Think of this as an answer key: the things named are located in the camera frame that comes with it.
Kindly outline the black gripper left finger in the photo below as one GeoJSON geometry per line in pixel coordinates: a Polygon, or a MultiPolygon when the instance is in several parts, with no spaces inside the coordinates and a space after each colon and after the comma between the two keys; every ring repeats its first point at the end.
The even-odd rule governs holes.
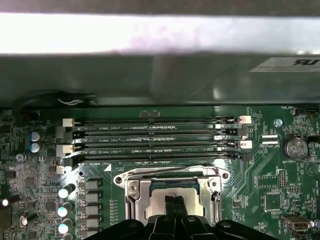
{"type": "Polygon", "coordinates": [[[176,197],[165,196],[165,214],[154,215],[144,225],[136,219],[126,219],[89,236],[88,240],[173,240],[176,232],[176,197]]]}

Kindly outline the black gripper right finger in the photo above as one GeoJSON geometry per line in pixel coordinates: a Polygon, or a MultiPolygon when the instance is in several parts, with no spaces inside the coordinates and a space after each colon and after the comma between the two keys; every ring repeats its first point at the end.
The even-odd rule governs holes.
{"type": "Polygon", "coordinates": [[[265,240],[267,235],[232,220],[219,221],[214,226],[199,216],[189,215],[184,198],[176,197],[176,217],[180,230],[188,240],[265,240]]]}

